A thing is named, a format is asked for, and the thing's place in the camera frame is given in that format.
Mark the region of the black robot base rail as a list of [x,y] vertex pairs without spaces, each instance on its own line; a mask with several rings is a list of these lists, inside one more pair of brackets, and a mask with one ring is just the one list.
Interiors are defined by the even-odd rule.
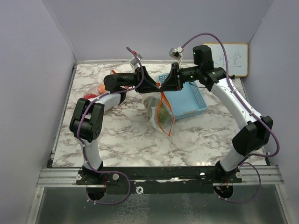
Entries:
[[228,173],[215,166],[105,167],[97,172],[82,167],[76,184],[94,193],[111,195],[213,193],[214,186],[241,183],[239,169]]

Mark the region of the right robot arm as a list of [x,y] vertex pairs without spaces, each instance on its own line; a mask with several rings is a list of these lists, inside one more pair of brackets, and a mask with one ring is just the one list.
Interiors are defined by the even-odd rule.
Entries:
[[214,67],[212,51],[206,45],[193,49],[194,66],[181,68],[178,62],[172,63],[168,77],[161,85],[162,91],[179,91],[188,82],[198,80],[208,91],[213,93],[228,109],[240,131],[232,139],[232,148],[228,154],[216,163],[215,179],[226,182],[235,170],[256,151],[266,145],[270,138],[273,120],[254,110],[233,82],[226,71]]

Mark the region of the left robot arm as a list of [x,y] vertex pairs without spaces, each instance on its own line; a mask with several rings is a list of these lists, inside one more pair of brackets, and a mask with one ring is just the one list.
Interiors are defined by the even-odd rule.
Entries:
[[80,142],[87,179],[98,184],[103,180],[102,159],[98,140],[102,130],[104,112],[122,103],[128,91],[154,93],[158,85],[149,76],[145,66],[135,68],[133,73],[112,73],[104,77],[104,91],[91,99],[80,98],[70,122],[70,131]]

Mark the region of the bright red apple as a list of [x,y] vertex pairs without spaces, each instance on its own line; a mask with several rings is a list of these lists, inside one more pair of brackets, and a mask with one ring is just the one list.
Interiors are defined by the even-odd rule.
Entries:
[[86,94],[83,96],[84,99],[93,99],[93,98],[96,98],[97,95],[95,94],[92,94],[92,93],[89,93],[89,94]]

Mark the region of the pink peach with leaf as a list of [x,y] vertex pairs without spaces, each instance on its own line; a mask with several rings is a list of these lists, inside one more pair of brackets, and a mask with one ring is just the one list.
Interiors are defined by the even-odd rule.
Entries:
[[99,85],[98,86],[98,93],[100,94],[100,95],[102,95],[102,94],[104,94],[106,92],[106,90],[105,90],[105,86],[102,84],[102,85]]

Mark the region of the clear zip bag orange zipper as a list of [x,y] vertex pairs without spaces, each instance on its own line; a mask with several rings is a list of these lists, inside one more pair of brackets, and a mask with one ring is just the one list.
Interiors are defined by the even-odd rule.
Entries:
[[91,87],[88,91],[86,91],[82,98],[93,99],[104,94],[105,92],[105,85],[102,81],[99,84],[96,84],[95,86]]

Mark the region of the green netted melon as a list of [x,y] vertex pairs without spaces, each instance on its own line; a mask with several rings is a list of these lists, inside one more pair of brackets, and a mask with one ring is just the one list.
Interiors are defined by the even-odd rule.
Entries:
[[147,110],[148,121],[154,119],[154,121],[157,122],[157,115],[156,115],[157,113],[159,122],[161,125],[163,125],[171,119],[171,115],[169,114],[169,112],[167,111],[163,103],[160,105],[160,108],[157,110],[159,102],[160,99],[155,98],[154,96],[146,97],[143,101],[144,107]]

